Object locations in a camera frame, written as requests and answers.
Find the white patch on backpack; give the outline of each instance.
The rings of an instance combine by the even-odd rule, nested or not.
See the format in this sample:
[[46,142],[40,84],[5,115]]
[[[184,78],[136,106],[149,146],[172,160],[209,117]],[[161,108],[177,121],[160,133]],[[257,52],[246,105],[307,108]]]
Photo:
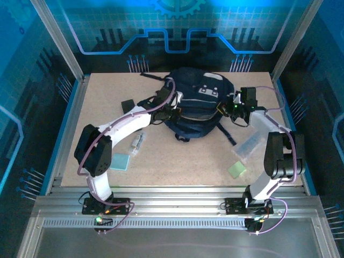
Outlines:
[[209,77],[209,78],[214,78],[214,79],[219,80],[219,81],[223,81],[222,76],[218,75],[218,74],[204,73],[203,76]]
[[203,85],[203,87],[198,90],[198,93],[206,94],[215,98],[219,97],[219,93],[217,92],[216,87],[212,90],[212,89],[207,89],[206,85]]

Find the navy backpack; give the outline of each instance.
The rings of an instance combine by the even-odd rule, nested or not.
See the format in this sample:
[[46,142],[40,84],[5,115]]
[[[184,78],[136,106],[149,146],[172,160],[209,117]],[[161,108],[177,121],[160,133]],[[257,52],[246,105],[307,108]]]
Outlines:
[[172,89],[172,84],[167,85],[167,77],[172,77],[176,91],[183,93],[183,98],[178,104],[178,108],[181,108],[179,117],[164,122],[176,133],[177,140],[188,142],[191,138],[204,137],[218,127],[233,145],[236,144],[221,126],[220,120],[223,115],[217,109],[220,103],[225,103],[228,96],[234,93],[234,86],[227,78],[189,67],[173,70],[165,78],[143,73],[141,75],[164,80],[168,89]]

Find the light blue sponge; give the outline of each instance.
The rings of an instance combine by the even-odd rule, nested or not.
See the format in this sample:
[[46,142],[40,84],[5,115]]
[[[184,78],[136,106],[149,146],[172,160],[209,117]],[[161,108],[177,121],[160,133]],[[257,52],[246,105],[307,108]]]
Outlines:
[[129,157],[127,154],[115,153],[111,160],[110,169],[127,170]]

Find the green sponge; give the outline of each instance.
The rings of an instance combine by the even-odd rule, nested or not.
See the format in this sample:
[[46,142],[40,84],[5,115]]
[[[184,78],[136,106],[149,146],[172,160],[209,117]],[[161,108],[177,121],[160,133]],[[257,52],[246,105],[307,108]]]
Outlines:
[[246,171],[246,168],[244,165],[238,161],[236,164],[232,165],[230,168],[228,168],[228,172],[231,174],[231,176],[236,179],[238,176],[240,176],[243,172]]
[[111,160],[110,169],[127,170],[129,157],[127,154],[115,153]]

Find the gear graphic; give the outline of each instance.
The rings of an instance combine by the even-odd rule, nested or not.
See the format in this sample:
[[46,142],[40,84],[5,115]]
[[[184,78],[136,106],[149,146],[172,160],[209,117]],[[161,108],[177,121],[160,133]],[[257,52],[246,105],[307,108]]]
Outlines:
[[22,27],[30,20],[30,0],[0,0],[0,6],[4,6],[7,8],[12,18],[20,27]]
[[193,15],[196,10],[199,11],[205,0],[149,0],[149,3],[153,4],[161,15],[167,15],[168,18],[174,16],[177,19],[186,18],[187,15]]

